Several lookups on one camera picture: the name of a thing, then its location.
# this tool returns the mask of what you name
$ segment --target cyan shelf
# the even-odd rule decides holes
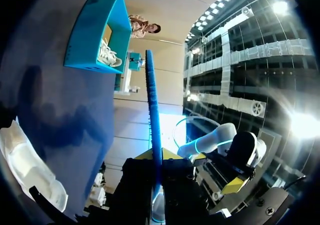
[[[98,61],[100,42],[107,25],[112,30],[108,46],[122,60],[118,67]],[[64,66],[122,74],[131,36],[131,25],[125,0],[87,0],[72,29]]]

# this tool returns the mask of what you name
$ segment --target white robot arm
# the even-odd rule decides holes
[[[219,125],[212,132],[180,146],[177,154],[183,158],[190,158],[193,155],[200,153],[208,154],[217,149],[220,155],[227,156],[228,150],[236,134],[237,130],[233,123]],[[256,167],[265,155],[267,147],[264,141],[257,139],[253,133],[251,133],[251,135],[255,140],[255,149],[252,151],[252,156],[247,164]]]

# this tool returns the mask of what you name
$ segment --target white sneaker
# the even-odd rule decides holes
[[[112,68],[122,64],[122,60],[117,58],[116,52],[112,51],[108,46],[107,40],[101,40],[98,61]]]

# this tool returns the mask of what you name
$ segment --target blue light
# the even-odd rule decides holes
[[[199,150],[198,150],[198,148],[197,148],[197,142],[198,142],[198,140],[199,140],[199,138],[197,138],[197,139],[195,140],[194,149],[195,149],[195,151],[199,154],[200,152],[199,152]]]
[[[157,220],[157,219],[155,219],[155,218],[152,218],[152,220],[155,221],[156,223],[159,223],[159,224],[163,224],[163,223],[166,222],[166,220],[159,221],[159,220]]]
[[[233,141],[233,139],[230,139],[230,140],[227,140],[227,141],[222,141],[222,142],[218,143],[217,146],[219,147],[220,145],[231,143],[232,141]]]

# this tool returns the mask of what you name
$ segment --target blue strip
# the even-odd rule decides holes
[[[199,140],[199,138],[197,138],[197,139],[195,140],[194,149],[195,149],[195,151],[199,154],[200,152],[199,152],[199,150],[198,150],[198,148],[197,148],[197,142],[198,142],[198,140]]]
[[[155,218],[152,218],[152,220],[155,221],[156,223],[159,223],[159,224],[163,224],[163,223],[166,222],[166,220],[159,221],[159,220],[157,220],[157,219],[155,219]]]
[[[155,184],[153,189],[153,199],[155,199],[160,191],[162,182],[162,146],[154,58],[151,50],[145,51],[145,80],[150,113],[152,158],[155,165]]]

